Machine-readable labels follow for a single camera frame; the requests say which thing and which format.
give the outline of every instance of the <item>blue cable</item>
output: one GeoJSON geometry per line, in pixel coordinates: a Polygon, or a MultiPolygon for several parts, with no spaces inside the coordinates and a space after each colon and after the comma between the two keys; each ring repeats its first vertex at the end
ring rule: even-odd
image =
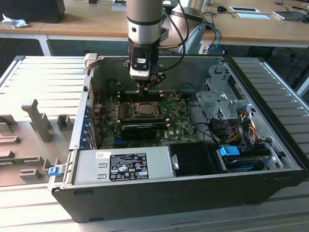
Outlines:
{"type": "Polygon", "coordinates": [[[208,23],[205,23],[207,26],[209,26],[211,29],[213,29],[213,31],[216,33],[216,36],[217,36],[217,45],[216,45],[216,49],[214,50],[213,54],[215,54],[218,46],[219,46],[219,34],[218,34],[218,31],[216,28],[214,28],[212,25],[208,24],[208,23]]]}

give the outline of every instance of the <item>white table leg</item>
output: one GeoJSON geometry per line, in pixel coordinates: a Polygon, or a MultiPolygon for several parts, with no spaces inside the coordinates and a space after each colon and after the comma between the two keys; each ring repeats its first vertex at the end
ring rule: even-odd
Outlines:
{"type": "Polygon", "coordinates": [[[37,35],[36,38],[40,42],[44,56],[53,56],[54,54],[47,35],[37,35]]]}

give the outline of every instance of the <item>sticker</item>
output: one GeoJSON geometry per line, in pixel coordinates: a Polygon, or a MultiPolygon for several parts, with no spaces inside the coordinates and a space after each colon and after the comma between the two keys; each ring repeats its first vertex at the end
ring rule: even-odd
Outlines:
{"type": "Polygon", "coordinates": [[[12,164],[14,164],[14,163],[12,163],[12,162],[2,162],[2,163],[0,163],[0,165],[12,165],[12,164]]]}
{"type": "Polygon", "coordinates": [[[139,180],[149,178],[146,153],[123,155],[110,154],[109,158],[111,181],[139,180]]]}
{"type": "Polygon", "coordinates": [[[101,151],[96,153],[96,159],[108,159],[111,156],[110,151],[101,151]]]}

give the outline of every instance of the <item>black cover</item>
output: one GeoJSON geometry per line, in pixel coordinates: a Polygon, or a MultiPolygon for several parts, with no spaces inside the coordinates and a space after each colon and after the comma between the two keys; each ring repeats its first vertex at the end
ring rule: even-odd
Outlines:
{"type": "Polygon", "coordinates": [[[216,149],[218,147],[215,143],[169,144],[169,153],[177,156],[179,164],[176,176],[223,173],[216,149]]]}
{"type": "Polygon", "coordinates": [[[1,0],[0,11],[13,19],[58,23],[65,6],[63,0],[1,0]]]}

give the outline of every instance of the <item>robot end effector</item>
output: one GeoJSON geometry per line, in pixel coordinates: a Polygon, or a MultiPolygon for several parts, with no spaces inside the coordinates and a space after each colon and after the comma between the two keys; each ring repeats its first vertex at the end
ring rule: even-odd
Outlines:
{"type": "Polygon", "coordinates": [[[128,51],[131,78],[144,95],[165,79],[158,64],[159,43],[168,37],[161,27],[162,0],[127,0],[128,51]]]}

